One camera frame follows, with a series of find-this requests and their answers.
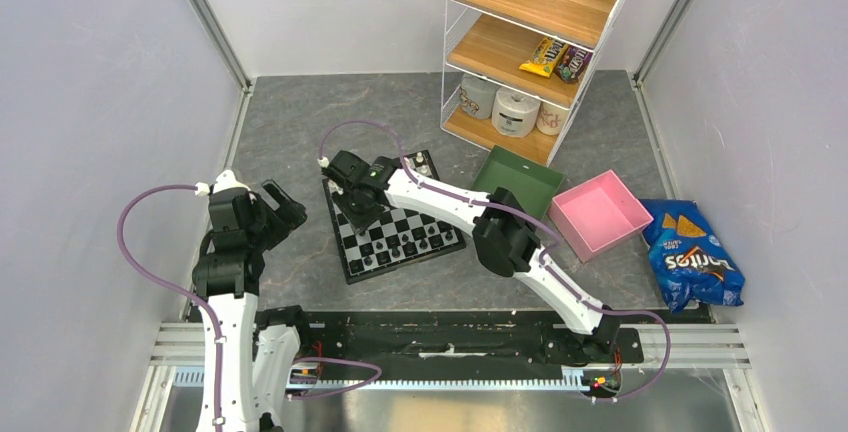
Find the grey mug with drawing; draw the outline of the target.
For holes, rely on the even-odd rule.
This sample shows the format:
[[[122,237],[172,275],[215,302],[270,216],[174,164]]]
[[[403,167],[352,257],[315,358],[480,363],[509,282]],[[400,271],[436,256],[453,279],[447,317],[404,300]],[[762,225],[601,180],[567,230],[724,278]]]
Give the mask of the grey mug with drawing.
[[[460,82],[460,107],[476,119],[489,119],[500,85],[464,74]]]

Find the pink square tray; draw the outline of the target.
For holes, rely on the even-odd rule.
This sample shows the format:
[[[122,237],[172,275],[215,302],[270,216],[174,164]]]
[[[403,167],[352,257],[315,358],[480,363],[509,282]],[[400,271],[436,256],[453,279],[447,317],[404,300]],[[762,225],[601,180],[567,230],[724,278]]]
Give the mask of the pink square tray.
[[[547,215],[582,262],[640,234],[653,221],[612,170],[556,195]]]

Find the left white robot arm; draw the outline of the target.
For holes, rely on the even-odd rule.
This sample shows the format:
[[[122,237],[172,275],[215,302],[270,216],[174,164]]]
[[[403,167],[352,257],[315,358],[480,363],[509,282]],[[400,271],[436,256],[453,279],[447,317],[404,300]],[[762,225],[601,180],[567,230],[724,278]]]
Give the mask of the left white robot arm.
[[[259,192],[226,169],[208,196],[211,228],[192,271],[204,329],[204,385],[200,431],[279,431],[283,395],[293,361],[314,345],[297,323],[298,306],[258,310],[264,255],[307,220],[305,207],[273,180]]]

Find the white toilet paper roll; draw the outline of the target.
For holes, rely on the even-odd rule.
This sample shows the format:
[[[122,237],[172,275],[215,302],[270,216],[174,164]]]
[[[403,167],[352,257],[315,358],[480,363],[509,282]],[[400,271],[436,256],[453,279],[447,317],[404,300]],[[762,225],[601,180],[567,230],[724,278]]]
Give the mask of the white toilet paper roll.
[[[524,138],[534,128],[540,106],[535,97],[501,87],[495,94],[491,123],[501,135]]]

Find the green square tray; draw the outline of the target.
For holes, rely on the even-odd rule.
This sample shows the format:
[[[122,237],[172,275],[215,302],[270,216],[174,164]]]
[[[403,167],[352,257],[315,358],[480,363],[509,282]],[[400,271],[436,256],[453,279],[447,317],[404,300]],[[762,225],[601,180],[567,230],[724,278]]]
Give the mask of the green square tray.
[[[564,174],[495,146],[472,182],[471,189],[494,193],[509,190],[529,215],[542,219],[564,181]]]

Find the blue Doritos chip bag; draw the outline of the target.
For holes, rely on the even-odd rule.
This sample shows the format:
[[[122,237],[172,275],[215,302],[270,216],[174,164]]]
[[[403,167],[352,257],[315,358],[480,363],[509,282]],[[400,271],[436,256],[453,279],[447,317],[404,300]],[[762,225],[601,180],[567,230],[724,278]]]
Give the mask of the blue Doritos chip bag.
[[[661,297],[677,314],[691,301],[739,307],[745,277],[694,201],[643,199],[642,232]]]

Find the yellow M&M candy bag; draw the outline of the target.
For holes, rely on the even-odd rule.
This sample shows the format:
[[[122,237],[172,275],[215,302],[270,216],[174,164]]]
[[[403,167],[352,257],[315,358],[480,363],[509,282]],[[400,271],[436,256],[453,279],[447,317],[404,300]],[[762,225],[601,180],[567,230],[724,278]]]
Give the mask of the yellow M&M candy bag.
[[[545,37],[537,45],[532,56],[519,66],[519,70],[549,78],[567,48],[566,42]]]

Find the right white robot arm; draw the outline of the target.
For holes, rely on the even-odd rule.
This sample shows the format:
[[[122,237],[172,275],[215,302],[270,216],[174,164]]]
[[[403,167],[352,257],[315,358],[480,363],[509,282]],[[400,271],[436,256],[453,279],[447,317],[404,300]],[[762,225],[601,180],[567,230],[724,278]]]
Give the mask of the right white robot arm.
[[[619,320],[556,263],[538,235],[543,223],[524,212],[510,191],[451,186],[413,170],[405,158],[380,156],[368,163],[340,151],[318,164],[350,222],[368,226],[380,210],[394,207],[454,226],[472,238],[485,269],[517,279],[559,315],[585,358],[601,361],[616,350]]]

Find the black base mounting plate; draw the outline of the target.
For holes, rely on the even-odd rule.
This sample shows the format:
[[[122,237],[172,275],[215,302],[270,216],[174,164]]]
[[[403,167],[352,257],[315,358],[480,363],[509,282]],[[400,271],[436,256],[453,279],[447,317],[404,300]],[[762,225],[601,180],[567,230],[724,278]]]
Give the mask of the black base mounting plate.
[[[555,379],[562,367],[641,364],[638,332],[601,339],[566,328],[553,311],[331,311],[257,313],[257,330],[293,326],[300,356],[377,365],[390,380]]]

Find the brown M&M candy bag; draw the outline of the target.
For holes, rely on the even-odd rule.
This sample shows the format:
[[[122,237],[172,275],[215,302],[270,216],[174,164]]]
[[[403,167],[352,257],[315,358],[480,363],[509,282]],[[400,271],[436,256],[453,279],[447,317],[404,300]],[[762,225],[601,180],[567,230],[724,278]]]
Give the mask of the brown M&M candy bag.
[[[592,57],[592,52],[569,45],[557,64],[555,72],[565,83],[576,83],[590,64]]]

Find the black white chessboard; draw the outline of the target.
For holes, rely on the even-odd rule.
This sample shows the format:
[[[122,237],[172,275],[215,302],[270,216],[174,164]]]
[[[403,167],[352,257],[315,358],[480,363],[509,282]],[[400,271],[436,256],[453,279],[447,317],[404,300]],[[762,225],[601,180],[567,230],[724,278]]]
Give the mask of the black white chessboard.
[[[427,150],[408,154],[399,160],[401,168],[393,176],[406,179],[408,173],[413,172],[419,179],[438,178]],[[349,285],[466,246],[458,228],[417,209],[402,209],[392,205],[366,231],[355,231],[331,199],[335,185],[325,177],[322,186],[343,275]]]

